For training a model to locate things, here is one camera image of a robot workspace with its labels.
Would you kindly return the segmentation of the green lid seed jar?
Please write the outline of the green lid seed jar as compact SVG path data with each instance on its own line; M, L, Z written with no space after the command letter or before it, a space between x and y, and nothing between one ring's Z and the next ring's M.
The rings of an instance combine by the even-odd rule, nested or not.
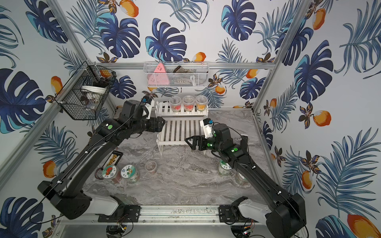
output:
M228 163L224 162L223 160L220 160L219 166L218 166L218 172L219 172L219 175L222 177L228 176L231 174L232 168L230 167Z

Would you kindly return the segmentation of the clear seed container orange label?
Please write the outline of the clear seed container orange label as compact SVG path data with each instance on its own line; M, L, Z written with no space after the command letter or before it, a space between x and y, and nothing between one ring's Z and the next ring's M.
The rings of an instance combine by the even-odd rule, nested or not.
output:
M196 97L195 99L195 102L196 102L196 107L197 107L197 110L202 112L202 111L205 111L207 109L207 105L208 105L208 98L203 96L203 95L199 95Z

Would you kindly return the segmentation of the clear seed container red label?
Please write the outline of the clear seed container red label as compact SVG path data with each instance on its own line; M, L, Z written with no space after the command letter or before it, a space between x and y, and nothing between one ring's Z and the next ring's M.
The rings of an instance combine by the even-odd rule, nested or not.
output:
M185 96L182 99L184 110L186 112L192 112L194 109L195 98L193 96Z

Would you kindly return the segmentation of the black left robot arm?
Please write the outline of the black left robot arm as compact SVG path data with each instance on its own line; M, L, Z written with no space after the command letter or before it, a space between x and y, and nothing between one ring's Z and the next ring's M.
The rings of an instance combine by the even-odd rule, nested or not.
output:
M125 206L119 199L85 194L82 188L99 164L124 140L144 131L162 131L165 120L151 115L154 104L147 96L141 101L125 101L119 116L102 122L63 172L38 185L38 190L64 217L73 220L84 214L122 216Z

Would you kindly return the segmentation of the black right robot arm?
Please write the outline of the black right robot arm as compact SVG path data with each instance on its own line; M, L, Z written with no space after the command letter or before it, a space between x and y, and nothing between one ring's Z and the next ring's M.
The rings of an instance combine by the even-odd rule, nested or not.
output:
M297 237L307 226L303 197L289 193L266 174L251 158L248 136L242 134L236 143L231 131L226 124L209 122L204 126L204 135L188 137L185 142L192 150L211 151L242 175L265 201L261 205L245 196L235 200L231 212L236 222L253 220L265 224L275 238Z

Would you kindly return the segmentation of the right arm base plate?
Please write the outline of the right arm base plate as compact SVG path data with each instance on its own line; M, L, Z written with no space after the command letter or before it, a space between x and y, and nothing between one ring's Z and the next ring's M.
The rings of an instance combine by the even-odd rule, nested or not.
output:
M220 223L233 225L239 222L256 220L250 216L261 215L264 205L242 196L232 202L230 205L220 205L218 207L218 217Z

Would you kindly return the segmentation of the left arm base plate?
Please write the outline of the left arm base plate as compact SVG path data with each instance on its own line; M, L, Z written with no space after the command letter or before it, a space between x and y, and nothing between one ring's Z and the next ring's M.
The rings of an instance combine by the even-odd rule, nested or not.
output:
M118 203L118 207L111 215L100 214L98 217L99 223L123 223L127 221L138 222L141 212L139 205L127 205L119 198L111 196Z

